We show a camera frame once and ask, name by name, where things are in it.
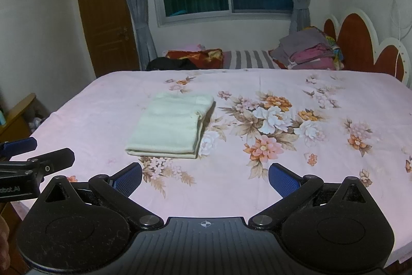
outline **red pillow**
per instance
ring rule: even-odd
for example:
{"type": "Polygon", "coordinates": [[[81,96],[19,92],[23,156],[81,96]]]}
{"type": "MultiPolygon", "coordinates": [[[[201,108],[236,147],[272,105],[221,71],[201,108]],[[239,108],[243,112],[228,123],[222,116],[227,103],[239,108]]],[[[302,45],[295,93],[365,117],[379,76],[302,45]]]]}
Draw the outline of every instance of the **red pillow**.
{"type": "Polygon", "coordinates": [[[200,52],[168,51],[166,57],[174,60],[189,59],[199,69],[222,69],[223,67],[221,49],[208,49],[200,52]]]}

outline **black bag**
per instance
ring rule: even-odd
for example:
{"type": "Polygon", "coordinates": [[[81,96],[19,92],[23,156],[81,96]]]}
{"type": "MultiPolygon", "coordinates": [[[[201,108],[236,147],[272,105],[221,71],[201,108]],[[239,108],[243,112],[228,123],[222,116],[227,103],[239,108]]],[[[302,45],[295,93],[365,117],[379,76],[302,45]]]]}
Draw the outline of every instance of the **black bag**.
{"type": "Polygon", "coordinates": [[[189,59],[174,60],[167,57],[158,57],[150,61],[146,71],[152,70],[198,70],[199,68],[189,59]]]}

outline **crosshair mark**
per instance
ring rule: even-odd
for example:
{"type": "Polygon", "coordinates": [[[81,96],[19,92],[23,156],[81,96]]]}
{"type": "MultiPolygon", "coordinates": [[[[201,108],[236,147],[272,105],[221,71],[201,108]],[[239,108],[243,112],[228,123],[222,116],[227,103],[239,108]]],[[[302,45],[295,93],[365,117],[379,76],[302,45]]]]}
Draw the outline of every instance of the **crosshair mark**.
{"type": "Polygon", "coordinates": [[[210,221],[202,221],[199,225],[202,225],[204,228],[209,227],[210,225],[213,225],[210,221]]]}

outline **pillow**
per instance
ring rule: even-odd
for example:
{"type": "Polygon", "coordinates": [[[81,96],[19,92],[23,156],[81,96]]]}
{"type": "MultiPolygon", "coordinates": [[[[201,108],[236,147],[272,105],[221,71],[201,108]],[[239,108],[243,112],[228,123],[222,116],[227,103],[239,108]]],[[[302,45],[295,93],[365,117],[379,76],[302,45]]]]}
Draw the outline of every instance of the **pillow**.
{"type": "MultiPolygon", "coordinates": [[[[188,45],[188,46],[186,46],[186,47],[183,47],[183,48],[179,48],[179,49],[176,49],[176,51],[183,51],[183,52],[201,52],[201,51],[205,51],[206,50],[206,48],[205,48],[205,46],[203,46],[203,45],[201,45],[201,44],[198,44],[198,45],[188,45]]],[[[166,56],[167,55],[167,52],[168,51],[163,51],[163,56],[166,56]]]]}
{"type": "Polygon", "coordinates": [[[224,69],[279,69],[267,51],[229,51],[223,55],[224,69]]]}
{"type": "Polygon", "coordinates": [[[222,69],[223,52],[221,49],[208,49],[200,52],[168,51],[166,57],[169,59],[189,59],[199,69],[222,69]]]}

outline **power cord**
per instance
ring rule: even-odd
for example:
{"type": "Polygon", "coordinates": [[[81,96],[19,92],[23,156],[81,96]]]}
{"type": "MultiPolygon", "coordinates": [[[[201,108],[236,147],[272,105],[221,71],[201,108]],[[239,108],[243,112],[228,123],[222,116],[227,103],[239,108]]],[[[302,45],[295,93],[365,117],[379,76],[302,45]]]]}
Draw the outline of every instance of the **power cord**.
{"type": "Polygon", "coordinates": [[[409,22],[409,24],[407,26],[405,26],[405,27],[401,26],[401,24],[400,24],[401,16],[400,16],[398,0],[394,0],[394,1],[395,1],[396,10],[398,12],[398,23],[396,23],[395,20],[393,19],[391,12],[389,13],[389,15],[391,17],[392,23],[398,28],[398,31],[399,31],[398,54],[396,55],[396,60],[395,60],[395,78],[396,78],[396,75],[398,73],[398,59],[399,59],[399,56],[400,56],[400,48],[401,48],[400,43],[411,32],[411,30],[412,30],[412,20],[409,22]],[[408,31],[406,32],[406,34],[404,36],[402,36],[402,29],[408,29],[408,31]]]}

